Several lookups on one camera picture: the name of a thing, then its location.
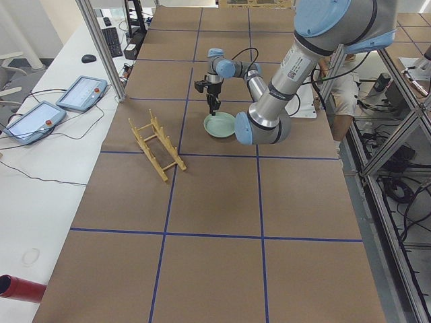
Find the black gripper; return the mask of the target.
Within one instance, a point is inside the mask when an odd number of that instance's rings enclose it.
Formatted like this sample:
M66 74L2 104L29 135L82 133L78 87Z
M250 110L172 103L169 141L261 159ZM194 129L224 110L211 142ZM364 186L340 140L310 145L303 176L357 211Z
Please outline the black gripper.
M207 90L207 104L209 106L209 113L215 114L221 105L219 95L222 91L222 82L219 83L208 83L206 85Z

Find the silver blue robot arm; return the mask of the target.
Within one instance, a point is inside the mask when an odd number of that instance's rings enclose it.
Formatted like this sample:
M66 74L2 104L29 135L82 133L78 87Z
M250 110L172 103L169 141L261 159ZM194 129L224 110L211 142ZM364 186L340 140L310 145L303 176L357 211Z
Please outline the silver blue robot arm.
M222 49L212 48L207 73L195 89L206 94L209 112L215 114L223 81L244 79L253 103L236 115L236 139L243 145L278 143L291 129L286 105L318 61L340 44L347 54L388 47L395 39L398 9L397 1L301 1L294 17L294 43L269 83L257 64L226 59Z

